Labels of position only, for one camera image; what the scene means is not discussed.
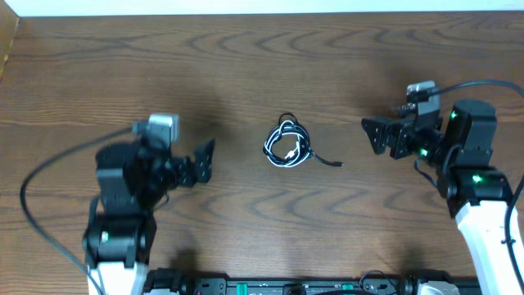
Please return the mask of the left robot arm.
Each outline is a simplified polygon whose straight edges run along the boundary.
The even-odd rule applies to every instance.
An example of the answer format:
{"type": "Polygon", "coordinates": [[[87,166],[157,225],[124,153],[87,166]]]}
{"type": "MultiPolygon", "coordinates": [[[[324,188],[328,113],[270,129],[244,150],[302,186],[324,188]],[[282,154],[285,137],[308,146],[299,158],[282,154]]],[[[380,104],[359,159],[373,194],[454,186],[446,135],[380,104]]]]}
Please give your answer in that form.
{"type": "Polygon", "coordinates": [[[96,155],[100,195],[83,236],[91,294],[142,294],[156,235],[155,211],[178,186],[210,181],[215,141],[193,157],[174,157],[169,144],[140,138],[103,147],[96,155]]]}

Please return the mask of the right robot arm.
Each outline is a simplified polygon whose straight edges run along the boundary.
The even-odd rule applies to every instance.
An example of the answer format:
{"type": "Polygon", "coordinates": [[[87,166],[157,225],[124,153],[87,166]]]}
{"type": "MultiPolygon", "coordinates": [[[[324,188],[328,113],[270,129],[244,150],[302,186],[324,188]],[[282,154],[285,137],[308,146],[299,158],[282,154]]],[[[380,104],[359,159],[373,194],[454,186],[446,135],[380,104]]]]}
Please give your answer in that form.
{"type": "Polygon", "coordinates": [[[457,101],[445,130],[438,111],[393,120],[364,118],[361,125],[375,154],[398,160],[415,156],[435,168],[431,184],[446,200],[462,234],[484,294],[523,292],[523,242],[515,208],[517,193],[490,165],[497,130],[495,108],[457,101]]]}

